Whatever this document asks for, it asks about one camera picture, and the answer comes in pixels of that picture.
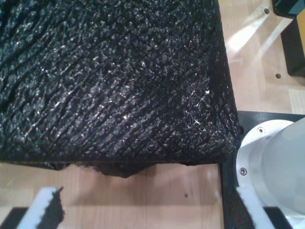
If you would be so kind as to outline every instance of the wooden table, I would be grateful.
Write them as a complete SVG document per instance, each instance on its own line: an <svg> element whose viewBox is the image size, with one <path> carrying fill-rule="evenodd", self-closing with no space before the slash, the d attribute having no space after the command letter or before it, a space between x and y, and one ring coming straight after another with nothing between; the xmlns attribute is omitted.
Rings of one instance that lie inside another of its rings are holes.
<svg viewBox="0 0 305 229"><path fill-rule="evenodd" d="M291 20L274 15L270 0L219 2L237 108L305 114L305 78L287 74L280 37ZM218 165L156 165L123 179L76 166L57 172L1 164L0 222L44 186L64 186L60 229L224 227Z"/></svg>

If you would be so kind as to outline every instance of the hole in table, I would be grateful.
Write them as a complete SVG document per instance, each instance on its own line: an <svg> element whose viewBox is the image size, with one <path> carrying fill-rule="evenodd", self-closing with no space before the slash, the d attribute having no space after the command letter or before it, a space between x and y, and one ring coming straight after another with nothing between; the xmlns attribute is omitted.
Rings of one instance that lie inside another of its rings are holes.
<svg viewBox="0 0 305 229"><path fill-rule="evenodd" d="M265 9L264 9L264 12L265 12L265 14L269 14L269 13L270 13L270 11L269 11L268 8L265 8Z"/></svg>

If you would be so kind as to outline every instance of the black rubber pad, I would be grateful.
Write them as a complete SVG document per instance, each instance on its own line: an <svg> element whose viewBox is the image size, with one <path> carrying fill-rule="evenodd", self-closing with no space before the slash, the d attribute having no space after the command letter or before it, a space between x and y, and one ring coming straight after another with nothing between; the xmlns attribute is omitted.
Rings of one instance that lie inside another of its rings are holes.
<svg viewBox="0 0 305 229"><path fill-rule="evenodd" d="M0 0L0 160L222 162L239 146L216 0Z"/></svg>

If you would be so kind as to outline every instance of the screw head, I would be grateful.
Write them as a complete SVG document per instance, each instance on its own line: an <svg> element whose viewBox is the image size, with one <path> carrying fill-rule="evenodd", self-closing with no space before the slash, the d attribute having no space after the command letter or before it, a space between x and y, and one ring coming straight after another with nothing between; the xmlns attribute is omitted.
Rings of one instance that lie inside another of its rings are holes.
<svg viewBox="0 0 305 229"><path fill-rule="evenodd" d="M242 176L246 176L247 175L247 170L244 167L242 167L242 168L239 169L239 174L242 175Z"/></svg>
<svg viewBox="0 0 305 229"><path fill-rule="evenodd" d="M265 133L265 129L262 128L262 127L259 127L259 128L257 129L257 132L258 132L260 135L263 135L263 134Z"/></svg>

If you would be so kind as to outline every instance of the light wood grain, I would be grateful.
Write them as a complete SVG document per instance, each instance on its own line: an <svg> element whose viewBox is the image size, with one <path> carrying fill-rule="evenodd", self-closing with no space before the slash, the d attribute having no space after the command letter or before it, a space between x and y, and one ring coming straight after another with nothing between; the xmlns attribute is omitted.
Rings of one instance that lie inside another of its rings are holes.
<svg viewBox="0 0 305 229"><path fill-rule="evenodd" d="M291 20L275 16L269 0L219 2L237 108L305 114L305 78L287 74L280 37ZM217 165L156 165L123 179L1 164L0 221L44 186L64 186L60 229L224 228Z"/></svg>

